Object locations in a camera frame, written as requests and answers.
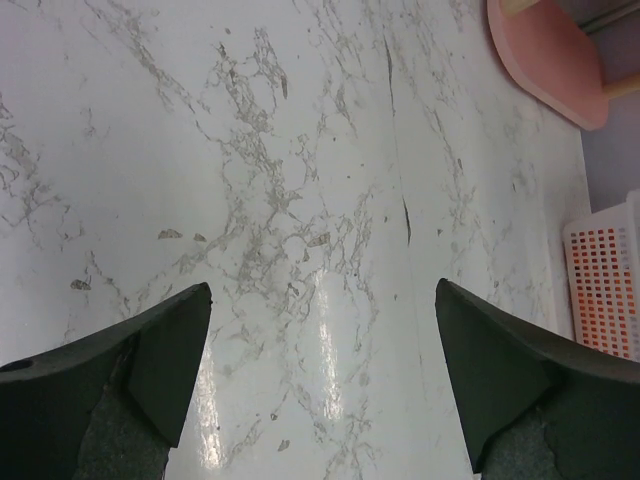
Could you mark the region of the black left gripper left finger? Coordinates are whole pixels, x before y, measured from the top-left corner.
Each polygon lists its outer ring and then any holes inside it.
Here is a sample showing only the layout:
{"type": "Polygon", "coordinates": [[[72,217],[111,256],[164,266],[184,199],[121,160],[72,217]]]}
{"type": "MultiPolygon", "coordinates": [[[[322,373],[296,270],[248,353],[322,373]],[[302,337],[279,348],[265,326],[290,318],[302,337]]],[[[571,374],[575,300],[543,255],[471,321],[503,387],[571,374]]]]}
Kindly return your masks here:
{"type": "Polygon", "coordinates": [[[195,284],[126,321],[2,366],[2,478],[163,478],[210,316],[210,287],[195,284]]]}

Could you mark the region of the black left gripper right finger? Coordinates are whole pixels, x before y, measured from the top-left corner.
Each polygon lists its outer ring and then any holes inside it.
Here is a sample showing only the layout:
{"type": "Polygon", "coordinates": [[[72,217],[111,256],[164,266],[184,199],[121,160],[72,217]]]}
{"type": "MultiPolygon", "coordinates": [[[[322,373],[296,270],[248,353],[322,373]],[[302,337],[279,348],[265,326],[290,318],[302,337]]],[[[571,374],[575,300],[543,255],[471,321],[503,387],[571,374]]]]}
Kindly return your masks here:
{"type": "Polygon", "coordinates": [[[636,479],[639,366],[440,279],[436,317],[471,467],[484,479],[636,479]]]}

